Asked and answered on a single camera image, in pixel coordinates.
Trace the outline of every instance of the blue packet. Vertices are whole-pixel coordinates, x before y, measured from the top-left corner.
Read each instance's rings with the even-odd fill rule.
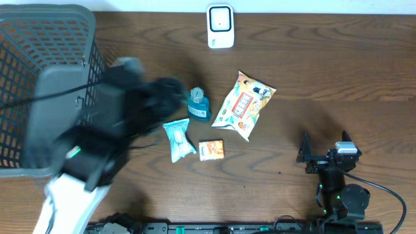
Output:
[[[196,153],[195,147],[188,142],[185,135],[188,124],[188,118],[163,124],[163,128],[166,130],[166,134],[170,141],[170,151],[172,153],[173,163],[191,152],[194,154]]]

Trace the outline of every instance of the bottle cap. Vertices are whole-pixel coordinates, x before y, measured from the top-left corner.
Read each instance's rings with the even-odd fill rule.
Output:
[[[193,88],[190,91],[190,96],[193,102],[200,103],[203,99],[203,90],[200,87]]]

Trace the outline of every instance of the snack bag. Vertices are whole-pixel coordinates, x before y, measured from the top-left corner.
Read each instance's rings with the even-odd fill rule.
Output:
[[[222,140],[200,142],[200,161],[224,158],[224,143]]]
[[[188,118],[163,124],[163,128],[166,130],[166,134],[168,134],[170,141],[170,151],[173,163],[180,158],[185,157],[188,153],[196,153],[195,147],[188,142],[187,137],[185,136],[188,124]]]
[[[235,130],[248,141],[259,118],[259,111],[275,91],[239,71],[239,78],[222,104],[212,127]]]

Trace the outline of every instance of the plastic basket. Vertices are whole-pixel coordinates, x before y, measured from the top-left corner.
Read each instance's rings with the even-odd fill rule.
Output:
[[[0,106],[38,96],[40,74],[53,67],[86,70],[79,85],[100,79],[105,65],[94,42],[95,29],[94,15],[83,6],[0,5]],[[96,98],[94,87],[84,90],[82,107]],[[31,108],[0,110],[0,177],[51,173],[42,166],[27,170],[21,165]]]

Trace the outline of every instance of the blue bottle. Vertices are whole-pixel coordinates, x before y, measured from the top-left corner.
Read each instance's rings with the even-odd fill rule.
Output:
[[[193,88],[188,96],[188,114],[195,120],[208,122],[211,119],[209,100],[200,87]]]

